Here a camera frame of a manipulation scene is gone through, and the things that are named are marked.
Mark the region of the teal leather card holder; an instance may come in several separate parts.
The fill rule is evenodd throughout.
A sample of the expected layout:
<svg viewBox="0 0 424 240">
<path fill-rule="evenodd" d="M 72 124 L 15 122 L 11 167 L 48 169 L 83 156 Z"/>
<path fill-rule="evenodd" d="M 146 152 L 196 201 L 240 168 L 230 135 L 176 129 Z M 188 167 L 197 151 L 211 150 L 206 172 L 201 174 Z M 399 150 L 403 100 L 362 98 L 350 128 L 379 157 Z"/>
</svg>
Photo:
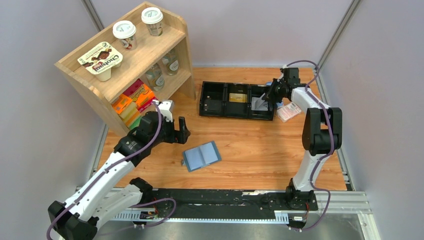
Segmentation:
<svg viewBox="0 0 424 240">
<path fill-rule="evenodd" d="M 220 162 L 222 156 L 214 141 L 188 149 L 182 153 L 181 165 L 186 166 L 188 172 L 202 169 L 211 164 Z"/>
</svg>

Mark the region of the dark credit card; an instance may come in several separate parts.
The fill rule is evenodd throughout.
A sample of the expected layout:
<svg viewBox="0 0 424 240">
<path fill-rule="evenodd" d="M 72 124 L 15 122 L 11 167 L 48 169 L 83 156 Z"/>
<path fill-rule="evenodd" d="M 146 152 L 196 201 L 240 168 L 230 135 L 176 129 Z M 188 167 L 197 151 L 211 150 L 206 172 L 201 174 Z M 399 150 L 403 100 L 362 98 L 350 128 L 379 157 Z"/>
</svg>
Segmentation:
<svg viewBox="0 0 424 240">
<path fill-rule="evenodd" d="M 222 111 L 222 101 L 208 98 L 203 103 L 203 110 L 208 113 L 220 113 Z"/>
</svg>

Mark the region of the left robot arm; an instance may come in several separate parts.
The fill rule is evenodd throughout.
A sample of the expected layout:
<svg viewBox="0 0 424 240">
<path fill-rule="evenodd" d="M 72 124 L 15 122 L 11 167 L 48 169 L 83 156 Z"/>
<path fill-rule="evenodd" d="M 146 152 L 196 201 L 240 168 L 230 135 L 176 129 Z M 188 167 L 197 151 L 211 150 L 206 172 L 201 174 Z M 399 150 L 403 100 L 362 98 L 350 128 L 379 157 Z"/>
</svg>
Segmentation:
<svg viewBox="0 0 424 240">
<path fill-rule="evenodd" d="M 92 240 L 98 230 L 109 220 L 127 208 L 145 208 L 162 202 L 154 200 L 152 186 L 137 177 L 121 191 L 106 198 L 111 189 L 160 143 L 185 144 L 190 136 L 185 118 L 174 120 L 160 111 L 149 111 L 142 116 L 138 127 L 122 137 L 108 160 L 92 178 L 64 202 L 54 201 L 48 207 L 51 231 L 66 240 Z"/>
</svg>

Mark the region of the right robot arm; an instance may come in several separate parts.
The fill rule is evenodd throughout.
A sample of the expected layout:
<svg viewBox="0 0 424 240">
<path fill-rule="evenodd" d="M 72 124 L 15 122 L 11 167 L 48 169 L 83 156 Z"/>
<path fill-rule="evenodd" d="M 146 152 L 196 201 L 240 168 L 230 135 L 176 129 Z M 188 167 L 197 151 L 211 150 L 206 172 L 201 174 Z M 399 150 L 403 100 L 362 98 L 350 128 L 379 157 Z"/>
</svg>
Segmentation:
<svg viewBox="0 0 424 240">
<path fill-rule="evenodd" d="M 313 201 L 317 177 L 325 161 L 342 145 L 343 112 L 320 100 L 308 84 L 301 83 L 297 67 L 281 68 L 262 99 L 280 103 L 287 98 L 305 113 L 302 132 L 304 156 L 299 170 L 286 187 L 285 203 L 290 209 L 309 207 Z"/>
</svg>

